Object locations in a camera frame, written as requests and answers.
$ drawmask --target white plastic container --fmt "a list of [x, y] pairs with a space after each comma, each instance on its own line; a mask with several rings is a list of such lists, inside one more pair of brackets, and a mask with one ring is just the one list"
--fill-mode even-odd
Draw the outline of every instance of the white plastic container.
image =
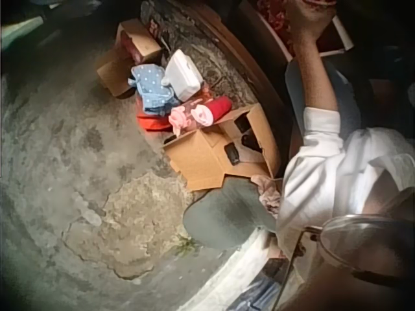
[[181, 50], [177, 50], [167, 64], [161, 84], [164, 86], [170, 84], [176, 96], [185, 102], [200, 90], [202, 82], [202, 75], [192, 59]]

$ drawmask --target concrete floor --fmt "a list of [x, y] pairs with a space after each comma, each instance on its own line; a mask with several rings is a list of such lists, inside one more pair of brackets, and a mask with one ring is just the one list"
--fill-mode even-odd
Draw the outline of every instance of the concrete floor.
[[2, 59], [2, 282], [18, 310], [176, 310], [233, 251], [176, 255], [194, 199], [147, 135], [134, 99], [93, 68], [117, 22], [104, 7], [42, 25]]

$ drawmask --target hand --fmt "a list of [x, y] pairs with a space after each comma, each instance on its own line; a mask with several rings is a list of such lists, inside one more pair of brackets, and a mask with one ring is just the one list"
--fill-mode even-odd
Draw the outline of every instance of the hand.
[[293, 41], [317, 41], [336, 14], [333, 5], [311, 5], [304, 0], [287, 0], [288, 19]]

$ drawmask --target clutter pile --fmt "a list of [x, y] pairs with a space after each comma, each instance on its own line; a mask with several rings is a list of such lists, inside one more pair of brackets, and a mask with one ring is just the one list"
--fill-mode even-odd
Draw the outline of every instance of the clutter pile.
[[[262, 107], [231, 111], [231, 100], [213, 97], [192, 59], [180, 49], [162, 49], [162, 37], [152, 36], [157, 27], [148, 28], [151, 33], [138, 19], [120, 23], [114, 47], [96, 69], [113, 96], [136, 90], [142, 129], [172, 132], [163, 149], [187, 188], [222, 187], [225, 175], [273, 178], [279, 153]], [[160, 65], [164, 52], [169, 54], [165, 68]]]

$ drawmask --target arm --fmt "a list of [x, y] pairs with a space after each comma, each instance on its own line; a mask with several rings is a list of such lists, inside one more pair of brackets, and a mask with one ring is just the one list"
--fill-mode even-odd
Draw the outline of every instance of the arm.
[[310, 108], [337, 111], [336, 96], [316, 45], [335, 14], [334, 8], [288, 0], [287, 13], [304, 85], [305, 104]]

